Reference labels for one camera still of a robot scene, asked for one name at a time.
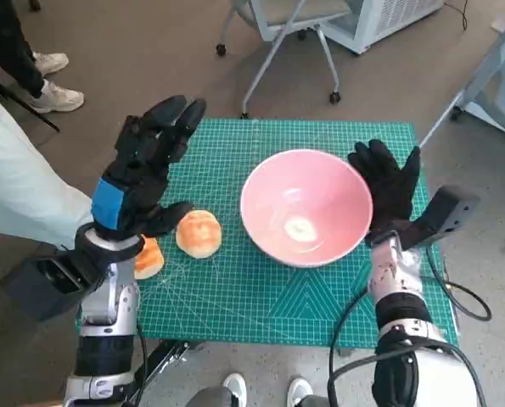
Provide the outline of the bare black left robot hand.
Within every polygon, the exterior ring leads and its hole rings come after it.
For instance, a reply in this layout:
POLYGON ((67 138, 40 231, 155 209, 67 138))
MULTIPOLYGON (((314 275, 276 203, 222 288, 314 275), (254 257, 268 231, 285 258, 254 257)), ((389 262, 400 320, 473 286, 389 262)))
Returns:
POLYGON ((189 103, 183 95, 175 95, 142 115, 126 117, 115 143, 115 159, 93 194, 93 224, 101 236, 161 237, 192 210, 189 202, 163 207, 160 200, 168 186, 170 165, 187 152, 205 110, 203 98, 189 103))

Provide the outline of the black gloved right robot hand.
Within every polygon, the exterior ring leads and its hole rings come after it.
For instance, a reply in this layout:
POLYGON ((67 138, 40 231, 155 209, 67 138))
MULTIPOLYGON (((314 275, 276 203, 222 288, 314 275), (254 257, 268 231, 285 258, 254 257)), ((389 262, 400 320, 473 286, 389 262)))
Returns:
POLYGON ((391 231, 404 231, 411 225, 412 199, 421 168, 421 150, 410 152, 403 166, 397 164, 386 145, 372 139, 357 142, 348 161, 368 185, 373 200, 373 218, 366 243, 391 231))

